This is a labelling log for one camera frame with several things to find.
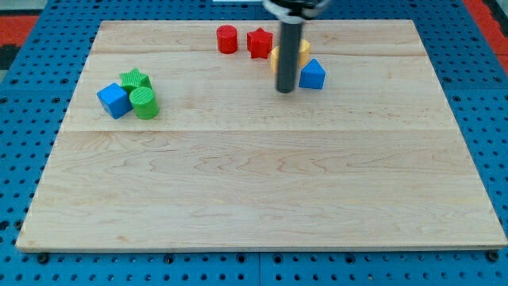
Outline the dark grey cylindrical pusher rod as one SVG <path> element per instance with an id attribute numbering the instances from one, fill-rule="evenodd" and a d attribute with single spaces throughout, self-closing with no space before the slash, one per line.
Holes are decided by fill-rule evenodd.
<path id="1" fill-rule="evenodd" d="M 303 23 L 304 20 L 300 17 L 289 17 L 280 21 L 275 88 L 283 94 L 290 93 L 295 88 Z"/>

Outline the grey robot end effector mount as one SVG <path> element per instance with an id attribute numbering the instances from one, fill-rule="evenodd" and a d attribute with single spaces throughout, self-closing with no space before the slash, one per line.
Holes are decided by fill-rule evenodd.
<path id="1" fill-rule="evenodd" d="M 315 19 L 330 6 L 330 0 L 263 0 L 263 7 L 278 19 Z"/>

